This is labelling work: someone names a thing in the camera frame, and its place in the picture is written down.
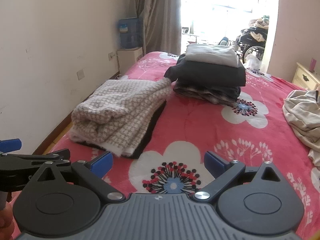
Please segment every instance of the nightstand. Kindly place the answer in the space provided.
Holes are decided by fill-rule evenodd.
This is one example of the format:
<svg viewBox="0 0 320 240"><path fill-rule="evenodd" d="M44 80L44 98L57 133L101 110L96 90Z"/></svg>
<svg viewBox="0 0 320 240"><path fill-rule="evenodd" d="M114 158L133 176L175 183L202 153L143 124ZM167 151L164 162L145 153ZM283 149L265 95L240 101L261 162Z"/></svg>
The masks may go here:
<svg viewBox="0 0 320 240"><path fill-rule="evenodd" d="M292 83L304 88L305 90L316 90L320 84L320 75L316 72L311 73L303 65L297 62L297 71Z"/></svg>

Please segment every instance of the black folded clothing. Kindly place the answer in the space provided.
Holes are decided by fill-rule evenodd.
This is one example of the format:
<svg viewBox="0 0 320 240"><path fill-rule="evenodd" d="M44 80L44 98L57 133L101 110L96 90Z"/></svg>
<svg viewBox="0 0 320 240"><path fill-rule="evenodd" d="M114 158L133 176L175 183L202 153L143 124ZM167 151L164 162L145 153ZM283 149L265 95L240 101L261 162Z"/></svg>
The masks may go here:
<svg viewBox="0 0 320 240"><path fill-rule="evenodd" d="M175 66L169 67L164 74L172 82L177 79L189 84L211 89L213 86L244 87L245 68L239 60L239 67L229 67L204 62L187 61L182 54Z"/></svg>
<svg viewBox="0 0 320 240"><path fill-rule="evenodd" d="M186 81L177 80L173 91L177 94L207 100L212 104L224 104L231 106L240 95L240 87L212 87L207 89L202 86L192 85Z"/></svg>

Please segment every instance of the electrical socket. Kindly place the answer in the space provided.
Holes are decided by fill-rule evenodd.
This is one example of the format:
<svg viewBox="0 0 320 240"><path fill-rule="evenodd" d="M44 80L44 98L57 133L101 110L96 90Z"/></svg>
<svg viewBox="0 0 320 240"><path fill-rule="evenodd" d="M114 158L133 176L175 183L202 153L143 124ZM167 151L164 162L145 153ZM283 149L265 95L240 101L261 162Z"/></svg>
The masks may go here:
<svg viewBox="0 0 320 240"><path fill-rule="evenodd" d="M108 57L109 57L109 61L110 60L113 60L113 57L115 56L115 53L114 52L110 52L109 54L108 54Z"/></svg>
<svg viewBox="0 0 320 240"><path fill-rule="evenodd" d="M84 71L83 71L83 69L81 69L81 70L79 70L79 71L77 72L77 76L78 76L78 80L84 78Z"/></svg>

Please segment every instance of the blue clamp handle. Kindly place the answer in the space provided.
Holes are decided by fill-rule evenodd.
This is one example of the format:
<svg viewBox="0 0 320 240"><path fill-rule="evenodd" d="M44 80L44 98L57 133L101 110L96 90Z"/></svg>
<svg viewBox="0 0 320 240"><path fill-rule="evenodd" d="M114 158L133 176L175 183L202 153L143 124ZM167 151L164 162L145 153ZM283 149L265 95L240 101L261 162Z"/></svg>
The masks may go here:
<svg viewBox="0 0 320 240"><path fill-rule="evenodd" d="M13 151L18 151L22 147L22 142L20 139L11 139L0 141L0 152L8 153Z"/></svg>
<svg viewBox="0 0 320 240"><path fill-rule="evenodd" d="M226 172L231 164L216 153L208 151L204 154L204 166L216 179Z"/></svg>
<svg viewBox="0 0 320 240"><path fill-rule="evenodd" d="M92 161L87 162L85 166L99 178L103 178L113 165L113 157L111 152L105 152Z"/></svg>

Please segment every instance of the bed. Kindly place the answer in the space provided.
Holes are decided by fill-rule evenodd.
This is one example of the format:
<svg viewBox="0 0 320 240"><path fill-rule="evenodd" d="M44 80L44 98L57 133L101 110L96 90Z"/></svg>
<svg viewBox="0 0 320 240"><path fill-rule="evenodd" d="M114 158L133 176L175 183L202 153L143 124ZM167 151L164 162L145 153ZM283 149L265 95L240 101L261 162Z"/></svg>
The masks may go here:
<svg viewBox="0 0 320 240"><path fill-rule="evenodd" d="M151 52L122 79L157 81L177 59L169 53ZM282 111L283 99L299 88L257 71L247 70L246 79L246 87L233 107L172 93L140 158L114 157L114 165L103 179L126 195L192 194L213 180L203 165L208 150L248 166L272 161L303 202L305 213L297 234L308 239L320 225L320 172L307 157L309 148L295 137ZM72 162L88 161L103 152L72 142L68 133L52 151L62 148L69 148ZM180 180L170 172L172 165L179 165L188 179ZM159 183L157 171L165 183Z"/></svg>

